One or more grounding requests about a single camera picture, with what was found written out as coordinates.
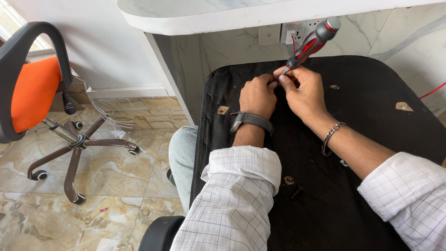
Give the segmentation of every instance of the bracelet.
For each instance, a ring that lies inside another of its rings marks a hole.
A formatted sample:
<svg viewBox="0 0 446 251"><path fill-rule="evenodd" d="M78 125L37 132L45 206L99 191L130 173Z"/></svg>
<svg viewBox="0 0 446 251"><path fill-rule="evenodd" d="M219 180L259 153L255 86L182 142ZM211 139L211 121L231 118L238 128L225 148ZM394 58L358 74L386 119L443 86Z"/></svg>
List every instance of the bracelet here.
<svg viewBox="0 0 446 251"><path fill-rule="evenodd" d="M333 135L333 133L335 131L337 131L339 129L340 126L346 126L347 124L344 122L338 122L336 125L332 126L331 130L327 133L327 136L325 137L324 143L322 144L322 155L324 155L325 157L330 156L330 154L333 153L332 150L328 149L328 152L325 152L325 148L327 147L328 144L328 140L330 139L330 137Z"/></svg>

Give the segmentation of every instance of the screwdriver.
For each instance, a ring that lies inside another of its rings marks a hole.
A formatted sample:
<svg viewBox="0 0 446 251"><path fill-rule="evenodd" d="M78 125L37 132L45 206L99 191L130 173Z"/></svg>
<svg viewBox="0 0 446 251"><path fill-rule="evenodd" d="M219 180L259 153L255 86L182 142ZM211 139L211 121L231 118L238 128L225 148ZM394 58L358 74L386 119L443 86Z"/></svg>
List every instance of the screwdriver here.
<svg viewBox="0 0 446 251"><path fill-rule="evenodd" d="M279 77L289 70L296 69L311 54L318 52L328 40L335 37L339 28L341 28L341 21L337 17L329 17L324 22L318 24L316 29L305 38L302 46L286 61L285 70Z"/></svg>

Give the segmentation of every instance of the white checkered shirt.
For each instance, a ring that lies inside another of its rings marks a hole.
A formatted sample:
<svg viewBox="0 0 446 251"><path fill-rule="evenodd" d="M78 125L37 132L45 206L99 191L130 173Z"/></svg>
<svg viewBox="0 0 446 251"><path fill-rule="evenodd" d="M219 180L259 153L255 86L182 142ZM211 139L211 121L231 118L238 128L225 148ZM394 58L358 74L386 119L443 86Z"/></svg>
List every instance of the white checkered shirt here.
<svg viewBox="0 0 446 251"><path fill-rule="evenodd" d="M266 250L268 212L281 182L277 154L236 146L212 151L206 182L171 250ZM412 250L446 247L446 170L398 153L370 173L358 191Z"/></svg>

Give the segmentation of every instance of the black armrest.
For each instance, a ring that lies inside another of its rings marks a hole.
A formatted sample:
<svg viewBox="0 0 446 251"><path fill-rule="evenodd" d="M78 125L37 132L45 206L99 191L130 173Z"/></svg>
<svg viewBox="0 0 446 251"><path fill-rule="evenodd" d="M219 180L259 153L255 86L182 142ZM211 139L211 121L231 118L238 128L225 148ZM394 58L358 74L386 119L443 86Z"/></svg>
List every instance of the black armrest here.
<svg viewBox="0 0 446 251"><path fill-rule="evenodd" d="M34 40L36 40L42 33L47 34L53 42L65 89L67 89L71 82L73 82L65 43L62 35L54 25L47 22L30 22L18 29L8 41L0 47L0 76L2 88L2 91L0 92L0 143L9 143L11 141L20 140L26 133L26 131L16 133L12 125L12 95L29 49L34 43Z"/></svg>
<svg viewBox="0 0 446 251"><path fill-rule="evenodd" d="M169 251L184 216L162 216L154 220L141 239L138 251Z"/></svg>

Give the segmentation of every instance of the red wire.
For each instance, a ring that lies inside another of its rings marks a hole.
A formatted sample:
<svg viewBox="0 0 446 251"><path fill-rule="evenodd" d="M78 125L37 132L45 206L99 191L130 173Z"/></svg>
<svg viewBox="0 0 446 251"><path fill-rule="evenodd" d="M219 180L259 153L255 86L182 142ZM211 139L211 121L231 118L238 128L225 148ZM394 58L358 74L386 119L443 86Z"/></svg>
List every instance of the red wire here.
<svg viewBox="0 0 446 251"><path fill-rule="evenodd" d="M426 94L426 95L420 97L420 99L424 98L425 96L429 96L430 94L432 94L432 93L438 91L441 87L443 87L443 86L445 86L445 85L446 85L446 82L444 82L442 85L440 85L439 87L437 87L435 90L433 90L433 91L429 92L428 94Z"/></svg>
<svg viewBox="0 0 446 251"><path fill-rule="evenodd" d="M293 54L296 53L296 48L294 47L294 36L291 36L291 39L293 40Z"/></svg>

